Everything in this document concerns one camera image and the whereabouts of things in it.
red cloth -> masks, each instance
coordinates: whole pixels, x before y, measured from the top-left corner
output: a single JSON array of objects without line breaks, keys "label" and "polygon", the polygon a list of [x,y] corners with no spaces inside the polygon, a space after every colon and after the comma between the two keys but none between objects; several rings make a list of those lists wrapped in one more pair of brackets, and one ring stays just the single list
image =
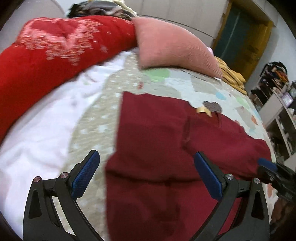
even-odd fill
[{"label": "red cloth", "polygon": [[[196,114],[179,99],[124,93],[116,153],[106,165],[111,240],[193,236],[216,205],[194,168],[197,151],[224,173],[244,179],[255,177],[258,158],[271,158],[265,141],[224,115]],[[237,199],[222,232],[238,205]]]},{"label": "red cloth", "polygon": [[82,70],[136,46],[131,21],[110,16],[36,18],[0,55],[0,142],[52,89]]}]

pink pillow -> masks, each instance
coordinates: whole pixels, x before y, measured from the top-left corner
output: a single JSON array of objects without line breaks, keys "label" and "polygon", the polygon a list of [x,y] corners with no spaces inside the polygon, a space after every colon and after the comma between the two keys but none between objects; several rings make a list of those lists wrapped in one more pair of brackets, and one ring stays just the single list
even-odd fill
[{"label": "pink pillow", "polygon": [[222,79],[222,72],[207,46],[194,34],[154,18],[133,18],[142,68],[179,66]]}]

white bedsheet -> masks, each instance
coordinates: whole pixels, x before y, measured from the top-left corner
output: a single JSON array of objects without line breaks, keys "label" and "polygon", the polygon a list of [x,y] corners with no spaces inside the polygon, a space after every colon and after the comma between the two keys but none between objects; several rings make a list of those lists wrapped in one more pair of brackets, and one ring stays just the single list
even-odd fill
[{"label": "white bedsheet", "polygon": [[35,176],[56,178],[68,155],[72,132],[87,107],[100,96],[105,80],[123,68],[131,52],[81,72],[28,110],[0,148],[0,210],[22,238],[28,192]]}]

doorway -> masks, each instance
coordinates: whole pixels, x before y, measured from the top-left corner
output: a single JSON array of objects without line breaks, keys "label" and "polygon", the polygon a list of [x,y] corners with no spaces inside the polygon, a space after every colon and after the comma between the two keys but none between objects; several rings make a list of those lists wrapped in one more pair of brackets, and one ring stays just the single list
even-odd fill
[{"label": "doorway", "polygon": [[213,44],[214,55],[247,81],[264,52],[272,27],[271,21],[258,21],[230,2]]}]

white wall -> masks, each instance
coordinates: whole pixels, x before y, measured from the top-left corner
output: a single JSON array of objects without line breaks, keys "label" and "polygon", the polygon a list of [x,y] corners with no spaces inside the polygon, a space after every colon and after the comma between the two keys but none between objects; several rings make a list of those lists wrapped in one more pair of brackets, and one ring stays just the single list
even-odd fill
[{"label": "white wall", "polygon": [[0,31],[0,53],[15,41],[23,25],[32,18],[62,18],[63,16],[64,12],[54,0],[24,1]]},{"label": "white wall", "polygon": [[281,61],[287,68],[289,80],[296,80],[296,39],[281,16],[279,16],[277,27],[272,29],[270,39],[256,69],[245,84],[246,91],[249,92],[256,86],[264,65],[273,61]]},{"label": "white wall", "polygon": [[84,2],[84,1],[87,1],[87,0],[56,0],[56,1],[58,2],[59,5],[61,5],[61,7],[64,10],[64,12],[67,14],[68,11],[69,11],[69,8],[73,4]]}]

